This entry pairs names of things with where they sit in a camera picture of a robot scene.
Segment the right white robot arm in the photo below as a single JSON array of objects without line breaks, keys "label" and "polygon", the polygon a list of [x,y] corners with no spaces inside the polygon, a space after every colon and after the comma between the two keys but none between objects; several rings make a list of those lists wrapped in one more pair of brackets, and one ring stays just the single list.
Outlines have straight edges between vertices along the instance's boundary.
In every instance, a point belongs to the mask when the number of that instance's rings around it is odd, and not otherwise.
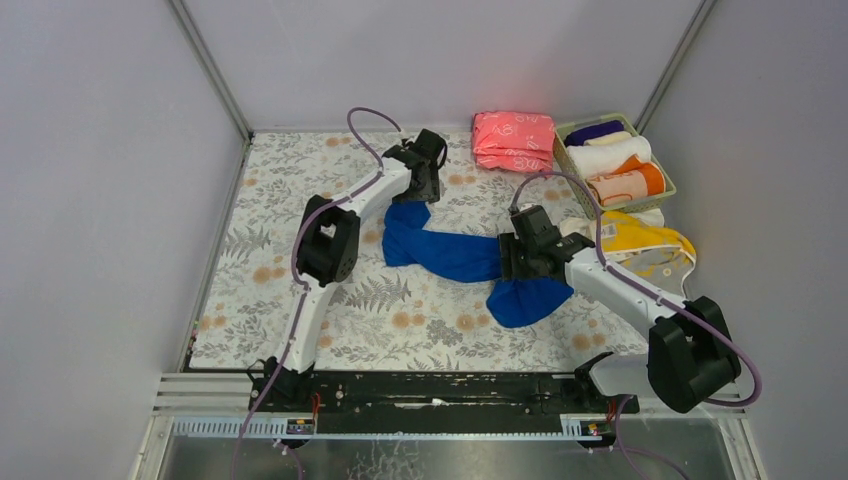
[{"label": "right white robot arm", "polygon": [[599,258],[598,243],[567,236],[540,205],[509,211],[513,230],[499,236],[507,280],[546,279],[589,295],[645,338],[644,354],[599,355],[576,375],[603,397],[656,398],[687,413],[736,381],[740,356],[720,307],[707,297],[687,300]]}]

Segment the orange cartoon towel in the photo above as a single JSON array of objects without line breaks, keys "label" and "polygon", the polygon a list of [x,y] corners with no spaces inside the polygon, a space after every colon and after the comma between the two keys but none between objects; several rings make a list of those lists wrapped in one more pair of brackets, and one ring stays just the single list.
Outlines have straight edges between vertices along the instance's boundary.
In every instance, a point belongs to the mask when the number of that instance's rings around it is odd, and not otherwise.
[{"label": "orange cartoon towel", "polygon": [[667,188],[661,169],[652,161],[641,162],[638,155],[631,155],[611,173],[587,178],[586,183],[603,207],[656,196]]}]

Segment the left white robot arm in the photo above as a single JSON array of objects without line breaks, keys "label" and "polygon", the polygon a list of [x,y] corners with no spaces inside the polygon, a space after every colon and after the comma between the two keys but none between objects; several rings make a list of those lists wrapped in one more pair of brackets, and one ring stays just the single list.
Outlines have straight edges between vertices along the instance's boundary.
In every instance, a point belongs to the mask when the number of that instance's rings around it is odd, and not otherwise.
[{"label": "left white robot arm", "polygon": [[293,411],[315,398],[310,383],[321,324],[335,291],[355,269],[363,221],[393,203],[438,201],[447,153],[446,140],[423,129],[379,155],[375,170],[339,197],[308,200],[291,254],[301,292],[282,344],[252,381],[250,409]]}]

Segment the blue towel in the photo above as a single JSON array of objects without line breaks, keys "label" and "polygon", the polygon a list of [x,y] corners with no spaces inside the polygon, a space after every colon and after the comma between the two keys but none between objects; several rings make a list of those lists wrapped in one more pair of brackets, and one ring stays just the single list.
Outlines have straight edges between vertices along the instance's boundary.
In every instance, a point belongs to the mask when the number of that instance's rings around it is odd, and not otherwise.
[{"label": "blue towel", "polygon": [[504,279],[496,238],[430,231],[425,228],[430,218],[424,202],[394,203],[387,209],[382,239],[387,266],[419,265],[460,283],[492,281],[486,307],[505,328],[530,326],[574,295],[572,287],[549,278]]}]

